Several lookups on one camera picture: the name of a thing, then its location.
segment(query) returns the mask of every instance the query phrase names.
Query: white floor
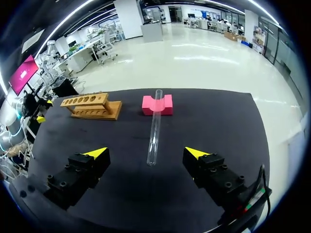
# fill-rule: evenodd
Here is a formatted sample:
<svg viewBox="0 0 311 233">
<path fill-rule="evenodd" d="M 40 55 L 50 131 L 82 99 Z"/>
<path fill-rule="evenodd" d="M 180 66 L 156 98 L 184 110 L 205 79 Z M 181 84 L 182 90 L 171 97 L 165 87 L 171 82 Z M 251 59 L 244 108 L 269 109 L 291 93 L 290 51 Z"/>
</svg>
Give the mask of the white floor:
<svg viewBox="0 0 311 233">
<path fill-rule="evenodd" d="M 267 134 L 271 203 L 276 206 L 288 185 L 286 140 L 300 129 L 302 117 L 291 89 L 262 55 L 219 33 L 181 24 L 163 25 L 163 32 L 163 42 L 122 41 L 116 44 L 115 61 L 92 62 L 78 74 L 86 81 L 83 93 L 157 87 L 251 93 Z"/>
</svg>

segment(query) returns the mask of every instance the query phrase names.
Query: computer monitor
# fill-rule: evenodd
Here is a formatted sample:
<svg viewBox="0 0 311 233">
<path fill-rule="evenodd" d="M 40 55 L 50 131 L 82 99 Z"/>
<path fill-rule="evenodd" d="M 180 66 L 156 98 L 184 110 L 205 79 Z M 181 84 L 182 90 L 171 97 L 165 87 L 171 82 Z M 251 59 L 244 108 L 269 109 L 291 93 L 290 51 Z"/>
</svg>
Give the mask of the computer monitor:
<svg viewBox="0 0 311 233">
<path fill-rule="evenodd" d="M 17 95 L 21 93 L 27 82 L 33 77 L 38 69 L 35 60 L 31 55 L 19 66 L 9 81 L 9 84 Z"/>
<path fill-rule="evenodd" d="M 72 46 L 74 46 L 77 42 L 74 40 L 69 44 L 69 48 L 71 48 Z"/>
</svg>

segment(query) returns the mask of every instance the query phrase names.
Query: white pillar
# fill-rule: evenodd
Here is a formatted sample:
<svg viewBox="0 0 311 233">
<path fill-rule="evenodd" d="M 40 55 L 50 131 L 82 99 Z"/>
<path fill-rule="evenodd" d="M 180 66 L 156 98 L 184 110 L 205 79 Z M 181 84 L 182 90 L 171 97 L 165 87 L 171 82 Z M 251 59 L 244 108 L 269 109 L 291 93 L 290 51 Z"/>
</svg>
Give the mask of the white pillar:
<svg viewBox="0 0 311 233">
<path fill-rule="evenodd" d="M 245 10 L 245 37 L 246 41 L 252 43 L 254 37 L 254 27 L 258 27 L 258 15 L 252 11 Z"/>
<path fill-rule="evenodd" d="M 142 36 L 141 18 L 136 0 L 116 0 L 113 2 L 124 32 L 125 39 Z"/>
<path fill-rule="evenodd" d="M 55 46 L 61 56 L 63 56 L 65 53 L 69 51 L 69 45 L 67 43 L 67 40 L 64 36 L 56 40 Z"/>
</svg>

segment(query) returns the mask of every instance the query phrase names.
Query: black tabletop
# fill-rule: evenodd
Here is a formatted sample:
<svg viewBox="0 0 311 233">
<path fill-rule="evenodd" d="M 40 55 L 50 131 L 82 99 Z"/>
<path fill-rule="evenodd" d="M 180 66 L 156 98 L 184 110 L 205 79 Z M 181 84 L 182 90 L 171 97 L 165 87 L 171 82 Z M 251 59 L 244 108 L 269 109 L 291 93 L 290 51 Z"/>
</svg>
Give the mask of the black tabletop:
<svg viewBox="0 0 311 233">
<path fill-rule="evenodd" d="M 42 180 L 63 169 L 75 152 L 109 147 L 111 165 L 95 189 L 86 191 L 68 212 L 107 227 L 129 230 L 204 232 L 224 212 L 198 189 L 182 164 L 184 147 L 217 152 L 246 185 L 261 164 L 269 178 L 264 126 L 248 93 L 205 89 L 163 89 L 173 96 L 173 116 L 162 116 L 157 165 L 146 164 L 151 116 L 141 111 L 142 97 L 155 89 L 109 93 L 122 100 L 117 121 L 76 119 L 54 102 L 37 134 L 29 173 Z"/>
</svg>

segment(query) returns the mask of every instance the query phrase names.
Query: pink test tube holder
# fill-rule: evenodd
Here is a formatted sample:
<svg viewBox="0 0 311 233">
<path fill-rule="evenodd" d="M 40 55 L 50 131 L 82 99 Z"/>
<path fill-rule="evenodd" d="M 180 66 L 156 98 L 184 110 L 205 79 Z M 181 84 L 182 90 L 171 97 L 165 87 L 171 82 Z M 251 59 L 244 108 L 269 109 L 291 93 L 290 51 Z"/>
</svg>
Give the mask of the pink test tube holder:
<svg viewBox="0 0 311 233">
<path fill-rule="evenodd" d="M 152 116 L 154 112 L 161 112 L 161 115 L 173 115 L 172 95 L 165 95 L 160 100 L 155 100 L 151 96 L 144 96 L 141 108 L 146 116 Z"/>
</svg>

